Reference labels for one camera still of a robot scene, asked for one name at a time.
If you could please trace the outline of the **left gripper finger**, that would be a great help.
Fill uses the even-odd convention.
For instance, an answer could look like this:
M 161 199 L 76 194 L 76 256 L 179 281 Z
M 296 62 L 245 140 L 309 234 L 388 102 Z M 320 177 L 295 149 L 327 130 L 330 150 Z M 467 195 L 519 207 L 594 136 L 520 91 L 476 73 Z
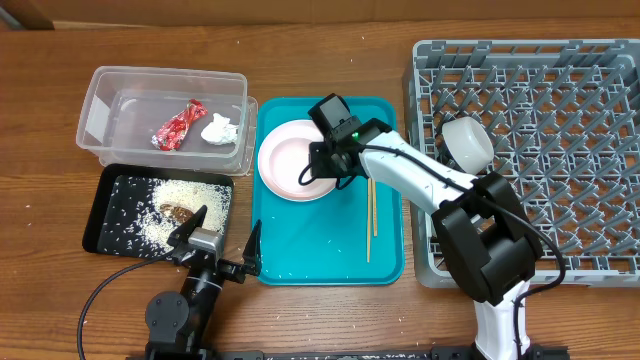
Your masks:
M 189 219 L 172 231 L 168 237 L 167 243 L 172 247 L 180 244 L 186 244 L 189 237 L 197 228 L 201 228 L 207 213 L 207 206 L 201 206 Z
M 244 260 L 243 269 L 246 274 L 259 276 L 261 273 L 262 260 L 260 249 L 262 221 L 257 220 L 252 228 L 251 235 L 245 246 L 242 258 Z

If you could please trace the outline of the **pink large plate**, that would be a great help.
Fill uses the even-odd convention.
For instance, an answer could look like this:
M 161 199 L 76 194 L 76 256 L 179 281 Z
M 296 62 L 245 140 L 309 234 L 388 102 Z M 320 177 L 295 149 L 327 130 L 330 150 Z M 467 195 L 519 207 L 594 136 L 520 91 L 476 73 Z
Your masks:
M 298 182 L 309 164 L 309 145 L 323 139 L 311 120 L 293 120 L 277 126 L 262 141 L 258 151 L 258 173 L 269 190 L 295 202 L 319 199 L 335 186 L 332 179 L 318 179 L 309 185 Z

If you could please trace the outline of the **rice and food leftovers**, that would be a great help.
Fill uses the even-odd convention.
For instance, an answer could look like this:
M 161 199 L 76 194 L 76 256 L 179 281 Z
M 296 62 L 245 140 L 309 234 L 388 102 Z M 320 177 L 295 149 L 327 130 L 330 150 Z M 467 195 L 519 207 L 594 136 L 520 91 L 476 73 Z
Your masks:
M 232 198 L 229 185 L 134 177 L 116 178 L 99 231 L 100 253 L 152 258 L 171 250 L 168 238 L 201 207 L 203 227 L 225 232 Z

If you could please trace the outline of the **wooden chopstick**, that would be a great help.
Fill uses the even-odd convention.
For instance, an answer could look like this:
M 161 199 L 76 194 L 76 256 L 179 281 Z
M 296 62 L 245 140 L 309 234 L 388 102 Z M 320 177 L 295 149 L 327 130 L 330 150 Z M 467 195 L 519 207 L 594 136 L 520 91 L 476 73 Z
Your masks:
M 372 228 L 373 236 L 378 236 L 378 211 L 377 211 L 377 187 L 373 179 L 370 180 L 371 185 L 371 210 L 372 210 Z
M 366 230 L 366 260 L 370 262 L 371 258 L 371 238 L 372 238 L 372 222 L 373 222 L 373 185 L 372 179 L 367 180 L 367 230 Z

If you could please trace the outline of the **red snack wrapper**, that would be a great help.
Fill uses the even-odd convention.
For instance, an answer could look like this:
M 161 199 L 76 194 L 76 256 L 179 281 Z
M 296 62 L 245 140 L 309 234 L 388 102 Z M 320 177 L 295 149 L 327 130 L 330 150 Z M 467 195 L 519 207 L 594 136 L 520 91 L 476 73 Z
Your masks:
M 208 109 L 201 102 L 190 99 L 182 112 L 164 123 L 152 136 L 151 144 L 162 151 L 178 150 L 191 125 L 207 114 Z

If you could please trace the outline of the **white napkin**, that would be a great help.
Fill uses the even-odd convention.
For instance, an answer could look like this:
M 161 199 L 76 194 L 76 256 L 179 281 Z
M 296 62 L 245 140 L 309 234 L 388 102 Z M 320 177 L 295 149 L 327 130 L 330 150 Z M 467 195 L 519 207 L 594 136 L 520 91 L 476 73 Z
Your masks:
M 238 126 L 231 119 L 219 113 L 213 114 L 213 120 L 204 127 L 201 138 L 211 145 L 227 145 L 238 139 Z

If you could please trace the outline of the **grey bowl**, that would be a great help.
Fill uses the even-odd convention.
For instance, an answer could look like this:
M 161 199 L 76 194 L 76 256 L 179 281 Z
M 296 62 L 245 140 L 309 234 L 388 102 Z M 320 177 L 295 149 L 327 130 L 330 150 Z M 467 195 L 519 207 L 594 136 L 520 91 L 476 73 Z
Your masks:
M 450 158 L 466 173 L 478 174 L 493 161 L 494 148 L 489 135 L 471 117 L 445 123 L 442 136 Z

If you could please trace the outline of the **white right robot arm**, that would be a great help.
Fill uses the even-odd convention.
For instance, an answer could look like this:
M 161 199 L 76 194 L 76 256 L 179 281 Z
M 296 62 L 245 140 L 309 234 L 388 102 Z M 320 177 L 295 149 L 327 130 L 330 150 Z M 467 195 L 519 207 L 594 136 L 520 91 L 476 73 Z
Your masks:
M 495 172 L 477 178 L 446 167 L 378 119 L 316 117 L 313 123 L 323 139 L 311 144 L 300 184 L 333 178 L 342 189 L 362 176 L 407 197 L 430 216 L 451 277 L 474 301 L 474 355 L 525 355 L 519 311 L 543 249 L 509 182 Z

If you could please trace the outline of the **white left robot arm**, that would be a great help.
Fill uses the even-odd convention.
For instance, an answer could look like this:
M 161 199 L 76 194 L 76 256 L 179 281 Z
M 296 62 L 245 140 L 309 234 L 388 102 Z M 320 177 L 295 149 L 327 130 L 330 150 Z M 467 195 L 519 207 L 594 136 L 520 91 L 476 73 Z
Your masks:
M 180 291 L 162 292 L 147 305 L 149 340 L 146 359 L 212 359 L 203 347 L 203 335 L 225 282 L 242 284 L 248 275 L 259 276 L 262 261 L 262 223 L 256 222 L 241 263 L 223 257 L 224 236 L 203 227 L 207 208 L 201 207 L 168 238 L 172 262 L 188 269 Z

